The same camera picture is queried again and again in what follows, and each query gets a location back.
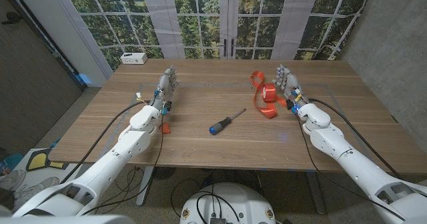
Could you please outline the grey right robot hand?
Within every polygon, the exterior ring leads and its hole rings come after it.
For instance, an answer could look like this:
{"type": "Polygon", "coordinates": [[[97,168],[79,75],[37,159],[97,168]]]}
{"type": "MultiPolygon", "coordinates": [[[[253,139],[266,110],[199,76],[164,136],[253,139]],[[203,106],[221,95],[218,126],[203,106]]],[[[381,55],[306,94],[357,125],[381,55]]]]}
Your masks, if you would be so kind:
{"type": "Polygon", "coordinates": [[[298,112],[302,106],[309,103],[304,97],[304,92],[297,77],[284,65],[280,65],[277,68],[276,78],[272,82],[282,90],[286,98],[287,108],[293,112],[298,112]]]}

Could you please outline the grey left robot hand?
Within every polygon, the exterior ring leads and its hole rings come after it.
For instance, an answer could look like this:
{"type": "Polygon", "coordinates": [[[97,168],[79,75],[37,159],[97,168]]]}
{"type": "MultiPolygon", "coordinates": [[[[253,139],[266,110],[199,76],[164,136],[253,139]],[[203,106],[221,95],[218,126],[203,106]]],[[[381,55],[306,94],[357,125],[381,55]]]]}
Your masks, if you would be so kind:
{"type": "Polygon", "coordinates": [[[161,110],[168,101],[171,101],[173,93],[178,85],[177,71],[175,66],[171,65],[159,78],[151,106],[161,110]]]}

